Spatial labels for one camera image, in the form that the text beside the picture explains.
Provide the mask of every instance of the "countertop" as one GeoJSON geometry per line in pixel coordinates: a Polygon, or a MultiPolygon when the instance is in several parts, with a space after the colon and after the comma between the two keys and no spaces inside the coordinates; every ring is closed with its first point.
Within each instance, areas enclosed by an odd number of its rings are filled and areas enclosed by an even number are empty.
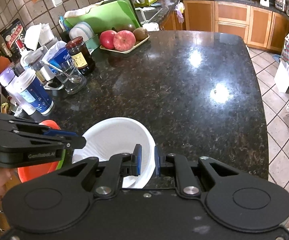
{"type": "MultiPolygon", "coordinates": [[[[161,6],[162,10],[150,22],[157,22],[161,24],[167,18],[168,13],[174,10],[175,6],[177,5],[179,1],[183,1],[183,0],[159,0],[159,2],[162,5],[161,6]]],[[[225,1],[225,2],[251,5],[254,7],[258,7],[258,8],[262,8],[262,9],[266,9],[272,12],[279,13],[289,20],[289,16],[285,12],[282,12],[279,9],[277,9],[275,6],[270,5],[269,7],[265,7],[265,6],[260,5],[260,3],[253,1],[253,0],[211,0],[211,1],[225,1]]]]}
{"type": "MultiPolygon", "coordinates": [[[[129,54],[98,48],[92,57],[97,68],[87,77],[86,88],[75,95],[59,91],[44,119],[82,135],[104,119],[130,117],[149,130],[165,153],[193,161],[206,155],[268,178],[261,93],[240,37],[151,32],[150,39],[129,54]]],[[[171,182],[153,177],[147,187],[168,187],[171,182]]]]}

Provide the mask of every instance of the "jar of dark sauce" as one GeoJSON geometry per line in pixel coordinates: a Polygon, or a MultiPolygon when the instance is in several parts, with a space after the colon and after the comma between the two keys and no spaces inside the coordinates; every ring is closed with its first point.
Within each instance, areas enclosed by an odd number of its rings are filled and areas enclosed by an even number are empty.
{"type": "Polygon", "coordinates": [[[70,56],[82,75],[87,76],[94,71],[96,64],[91,58],[86,44],[81,36],[74,38],[66,44],[70,56]]]}

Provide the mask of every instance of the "yellow tray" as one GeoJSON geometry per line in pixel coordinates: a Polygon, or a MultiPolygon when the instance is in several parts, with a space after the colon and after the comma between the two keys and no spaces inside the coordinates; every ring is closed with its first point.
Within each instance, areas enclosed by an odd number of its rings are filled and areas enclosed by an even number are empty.
{"type": "Polygon", "coordinates": [[[150,35],[148,35],[148,37],[146,37],[143,41],[136,41],[136,44],[129,50],[126,51],[119,51],[116,49],[106,49],[104,46],[100,46],[100,49],[104,49],[104,50],[108,50],[108,51],[113,51],[113,52],[118,52],[118,53],[123,53],[123,54],[127,54],[130,51],[134,50],[136,47],[140,46],[142,43],[144,43],[147,39],[149,39],[150,35]]]}

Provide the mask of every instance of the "spoon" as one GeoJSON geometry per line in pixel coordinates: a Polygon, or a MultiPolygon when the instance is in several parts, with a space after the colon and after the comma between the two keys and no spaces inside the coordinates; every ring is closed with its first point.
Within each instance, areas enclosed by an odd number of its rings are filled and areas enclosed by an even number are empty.
{"type": "Polygon", "coordinates": [[[51,64],[48,64],[50,67],[52,67],[53,69],[55,70],[58,70],[59,72],[65,74],[65,76],[67,76],[68,80],[71,82],[71,83],[79,83],[81,82],[83,79],[78,76],[78,75],[68,75],[66,72],[63,72],[61,69],[55,67],[54,65],[51,65],[51,64]]]}

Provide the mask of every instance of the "yellow label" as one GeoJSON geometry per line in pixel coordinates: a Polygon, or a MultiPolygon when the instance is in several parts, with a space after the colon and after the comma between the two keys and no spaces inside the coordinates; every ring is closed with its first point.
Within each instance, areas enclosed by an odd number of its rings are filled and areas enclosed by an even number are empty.
{"type": "Polygon", "coordinates": [[[75,65],[77,68],[82,68],[87,65],[86,60],[83,57],[83,54],[80,52],[77,55],[71,56],[72,59],[75,61],[75,65]]]}

